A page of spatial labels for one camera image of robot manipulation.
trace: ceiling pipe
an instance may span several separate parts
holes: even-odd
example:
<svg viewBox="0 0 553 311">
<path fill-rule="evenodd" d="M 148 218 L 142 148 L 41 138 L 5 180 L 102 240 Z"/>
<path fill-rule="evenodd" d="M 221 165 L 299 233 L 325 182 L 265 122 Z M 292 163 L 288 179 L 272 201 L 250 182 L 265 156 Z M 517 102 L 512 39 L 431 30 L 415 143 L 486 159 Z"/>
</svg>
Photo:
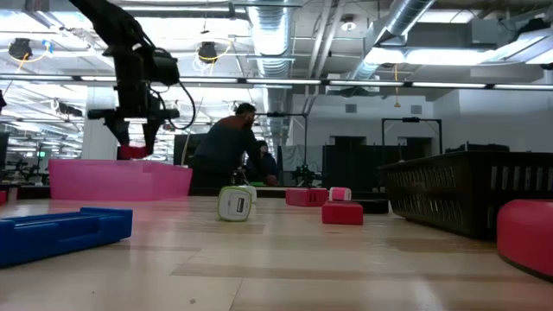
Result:
<svg viewBox="0 0 553 311">
<path fill-rule="evenodd" d="M 334 20 L 332 21 L 330 30 L 328 30 L 328 35 L 325 40 L 325 45 L 321 53 L 321 59 L 319 60 L 319 65 L 317 66 L 317 70 L 315 71 L 316 79 L 321 77 L 322 69 L 324 68 L 325 63 L 327 62 L 328 52 L 330 51 L 330 47 L 332 46 L 334 35 L 336 35 L 336 29 L 338 28 L 338 24 L 340 23 L 342 13 L 344 12 L 344 7 L 346 6 L 346 3 L 347 3 L 347 0 L 339 0 L 338 6 L 336 7 L 336 11 L 334 12 Z"/>
<path fill-rule="evenodd" d="M 395 0 L 390 7 L 390 14 L 373 22 L 367 31 L 365 45 L 371 49 L 383 41 L 397 39 L 397 45 L 407 42 L 407 34 L 415 26 L 423 14 L 430 9 L 435 0 Z M 371 59 L 362 60 L 348 75 L 348 79 L 370 79 L 380 64 Z"/>
<path fill-rule="evenodd" d="M 228 5 L 210 4 L 201 6 L 147 6 L 147 5 L 123 5 L 122 8 L 134 17 L 159 17 L 159 18 L 212 18 L 228 20 L 248 21 L 248 13 L 244 8 L 235 8 L 232 3 Z"/>
<path fill-rule="evenodd" d="M 317 36 L 315 37 L 315 43 L 313 44 L 313 52 L 311 53 L 311 59 L 309 60 L 307 78 L 311 78 L 313 70 L 315 69 L 315 63 L 317 62 L 317 56 L 321 49 L 322 36 L 325 35 L 327 29 L 327 21 L 330 17 L 330 7 L 332 6 L 332 0 L 325 0 L 324 7 L 321 14 L 321 22 L 319 23 L 319 29 L 317 30 Z"/>
<path fill-rule="evenodd" d="M 258 6 L 248 7 L 248 15 L 251 20 L 251 38 L 256 54 L 261 56 L 284 56 L 289 52 L 292 9 L 283 7 Z M 282 79 L 290 74 L 289 60 L 258 59 L 257 69 L 263 78 Z M 291 97 L 286 89 L 264 89 L 264 102 L 266 112 L 282 111 L 290 112 Z M 271 134 L 284 136 L 283 128 L 278 122 L 268 120 Z M 289 125 L 289 118 L 284 119 L 284 125 Z M 285 144 L 285 138 L 274 144 Z"/>
</svg>

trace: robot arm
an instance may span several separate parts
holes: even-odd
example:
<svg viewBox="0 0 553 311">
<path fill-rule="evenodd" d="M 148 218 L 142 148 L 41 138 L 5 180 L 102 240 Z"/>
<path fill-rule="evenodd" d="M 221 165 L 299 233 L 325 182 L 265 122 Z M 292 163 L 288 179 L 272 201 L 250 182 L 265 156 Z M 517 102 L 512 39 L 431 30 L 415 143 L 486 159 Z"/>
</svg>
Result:
<svg viewBox="0 0 553 311">
<path fill-rule="evenodd" d="M 177 110 L 161 109 L 160 99 L 151 94 L 152 82 L 165 86 L 179 83 L 177 59 L 156 48 L 142 26 L 129 13 L 106 0 L 69 0 L 85 15 L 94 30 L 108 45 L 105 56 L 114 59 L 119 107 L 112 110 L 89 110 L 90 119 L 105 120 L 105 125 L 122 146 L 122 157 L 141 158 L 154 152 L 156 133 L 166 119 L 179 117 Z M 146 147 L 137 152 L 129 147 L 129 123 L 126 117 L 146 118 L 143 124 Z"/>
</svg>

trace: white power adapter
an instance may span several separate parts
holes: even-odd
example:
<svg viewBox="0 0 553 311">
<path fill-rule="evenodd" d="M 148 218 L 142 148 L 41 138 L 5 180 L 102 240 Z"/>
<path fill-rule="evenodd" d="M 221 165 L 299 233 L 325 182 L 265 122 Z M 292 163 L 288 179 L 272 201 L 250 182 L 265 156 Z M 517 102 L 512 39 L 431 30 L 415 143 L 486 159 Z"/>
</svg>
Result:
<svg viewBox="0 0 553 311">
<path fill-rule="evenodd" d="M 252 195 L 242 187 L 223 187 L 217 201 L 217 213 L 226 221 L 246 221 L 250 216 Z"/>
</svg>

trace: white wall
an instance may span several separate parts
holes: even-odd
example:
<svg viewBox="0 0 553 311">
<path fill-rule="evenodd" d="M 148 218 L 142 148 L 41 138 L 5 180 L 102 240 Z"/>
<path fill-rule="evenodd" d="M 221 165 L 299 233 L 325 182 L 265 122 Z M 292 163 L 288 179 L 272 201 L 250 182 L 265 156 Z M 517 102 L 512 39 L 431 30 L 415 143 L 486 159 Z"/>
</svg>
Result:
<svg viewBox="0 0 553 311">
<path fill-rule="evenodd" d="M 296 108 L 303 105 L 302 97 L 296 98 Z M 330 144 L 331 136 L 364 136 L 367 144 L 381 144 L 381 119 L 384 117 L 425 117 L 434 116 L 433 103 L 424 97 L 400 97 L 401 107 L 394 107 L 395 97 L 342 98 L 340 96 L 320 96 L 315 101 L 308 119 L 308 145 L 321 146 Z M 345 104 L 357 104 L 356 114 L 345 113 Z M 413 116 L 411 105 L 421 105 L 423 114 Z M 431 123 L 404 124 L 387 122 L 386 144 L 397 145 L 399 137 L 432 137 L 437 143 L 437 124 Z M 289 137 L 294 145 L 303 144 L 303 128 L 292 125 Z"/>
<path fill-rule="evenodd" d="M 553 101 L 548 92 L 460 90 L 435 102 L 444 149 L 469 141 L 511 151 L 553 152 Z"/>
<path fill-rule="evenodd" d="M 456 148 L 467 141 L 462 115 L 459 91 L 452 91 L 434 103 L 434 117 L 442 120 L 443 150 Z"/>
</svg>

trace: yellow cable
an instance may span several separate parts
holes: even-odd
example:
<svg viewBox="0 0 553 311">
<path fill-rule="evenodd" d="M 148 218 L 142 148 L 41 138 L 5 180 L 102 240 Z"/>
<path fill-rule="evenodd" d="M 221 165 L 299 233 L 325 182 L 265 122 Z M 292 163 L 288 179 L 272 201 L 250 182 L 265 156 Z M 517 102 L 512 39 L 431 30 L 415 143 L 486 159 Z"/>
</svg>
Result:
<svg viewBox="0 0 553 311">
<path fill-rule="evenodd" d="M 223 54 L 217 55 L 217 56 L 215 56 L 215 57 L 201 57 L 201 56 L 198 54 L 198 51 L 200 50 L 200 48 L 197 48 L 197 49 L 196 49 L 196 53 L 198 54 L 198 57 L 199 57 L 201 60 L 211 60 L 211 61 L 213 61 L 213 60 L 218 60 L 220 57 L 225 56 L 225 55 L 228 53 L 228 51 L 231 49 L 231 46 L 232 46 L 232 42 L 231 42 L 231 41 L 228 41 L 228 45 L 226 46 L 225 52 L 224 52 Z"/>
<path fill-rule="evenodd" d="M 25 60 L 29 57 L 29 53 L 26 53 L 25 56 L 23 56 L 23 59 L 20 60 L 19 67 L 16 70 L 16 73 L 19 73 L 21 68 L 23 67 L 23 64 L 25 63 Z"/>
<path fill-rule="evenodd" d="M 46 50 L 44 51 L 44 53 L 37 59 L 34 59 L 34 60 L 25 60 L 25 57 L 23 57 L 23 60 L 18 60 L 17 58 L 13 57 L 10 55 L 11 59 L 12 60 L 15 60 L 15 61 L 20 61 L 21 63 L 28 63 L 28 62 L 35 62 L 35 61 L 39 61 L 41 59 L 43 59 L 46 54 L 48 53 L 48 47 L 46 47 Z"/>
<path fill-rule="evenodd" d="M 204 103 L 204 98 L 201 98 L 200 104 L 198 105 L 198 113 L 200 113 L 201 104 L 203 104 L 203 103 Z M 186 156 L 187 156 L 188 141 L 190 141 L 190 134 L 192 133 L 192 126 L 193 126 L 193 125 L 194 125 L 194 123 L 190 124 L 190 127 L 188 128 L 187 141 L 186 141 L 186 143 L 184 144 L 184 149 L 182 150 L 181 166 L 184 165 L 184 160 L 186 159 Z"/>
<path fill-rule="evenodd" d="M 395 71 L 396 71 L 396 81 L 397 81 L 397 65 L 395 65 L 394 68 L 395 68 Z M 399 87 L 396 87 L 396 104 L 394 106 L 396 108 L 401 107 L 401 105 L 399 104 Z"/>
<path fill-rule="evenodd" d="M 213 68 L 215 67 L 215 60 L 211 63 L 211 69 L 209 70 L 209 75 L 213 75 Z"/>
</svg>

